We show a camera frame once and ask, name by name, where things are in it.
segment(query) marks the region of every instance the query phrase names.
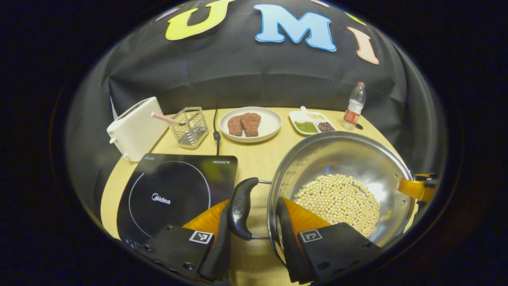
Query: blue letter m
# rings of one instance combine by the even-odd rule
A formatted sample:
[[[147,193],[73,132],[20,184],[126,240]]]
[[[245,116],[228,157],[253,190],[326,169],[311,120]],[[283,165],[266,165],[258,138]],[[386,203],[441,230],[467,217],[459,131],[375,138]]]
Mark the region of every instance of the blue letter m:
[[[306,13],[298,20],[291,13],[279,5],[259,4],[254,5],[255,9],[261,11],[262,30],[256,35],[260,42],[282,42],[284,35],[281,35],[278,26],[284,29],[286,34],[295,43],[299,43],[305,33],[310,30],[310,37],[305,40],[311,47],[336,51],[337,47],[332,42],[330,19],[315,13]]]

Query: raw steak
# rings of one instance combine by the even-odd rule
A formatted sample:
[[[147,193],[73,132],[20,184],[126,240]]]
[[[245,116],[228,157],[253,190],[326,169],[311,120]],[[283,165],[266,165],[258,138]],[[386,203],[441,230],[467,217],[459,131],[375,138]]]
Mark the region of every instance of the raw steak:
[[[243,130],[246,137],[255,137],[258,135],[258,127],[261,122],[261,116],[257,113],[245,113],[241,118]]]
[[[233,116],[228,121],[229,134],[234,136],[242,136],[242,123],[241,118],[243,115]]]

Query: pink straw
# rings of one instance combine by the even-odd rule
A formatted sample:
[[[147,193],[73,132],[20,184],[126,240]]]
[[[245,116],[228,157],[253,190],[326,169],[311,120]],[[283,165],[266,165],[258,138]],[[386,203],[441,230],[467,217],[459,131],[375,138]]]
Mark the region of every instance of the pink straw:
[[[179,123],[178,121],[174,120],[173,118],[169,118],[169,117],[167,117],[167,116],[164,116],[164,115],[162,115],[162,114],[155,113],[155,112],[152,112],[152,117],[153,117],[153,118],[160,119],[160,120],[167,121],[167,122],[169,122],[169,123]]]

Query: wire basket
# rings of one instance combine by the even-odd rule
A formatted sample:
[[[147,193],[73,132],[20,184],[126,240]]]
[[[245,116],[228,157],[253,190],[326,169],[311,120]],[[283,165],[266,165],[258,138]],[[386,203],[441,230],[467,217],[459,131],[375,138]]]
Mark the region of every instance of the wire basket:
[[[186,107],[172,118],[179,122],[172,125],[172,131],[182,148],[196,149],[208,135],[208,127],[201,107]]]

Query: black induction stove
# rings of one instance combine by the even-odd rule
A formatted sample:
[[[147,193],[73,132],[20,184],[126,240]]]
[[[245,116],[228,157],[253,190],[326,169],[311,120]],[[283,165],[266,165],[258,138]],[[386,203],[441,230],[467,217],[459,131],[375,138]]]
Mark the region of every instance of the black induction stove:
[[[137,248],[167,224],[183,226],[230,198],[234,156],[146,154],[118,206],[120,239]]]

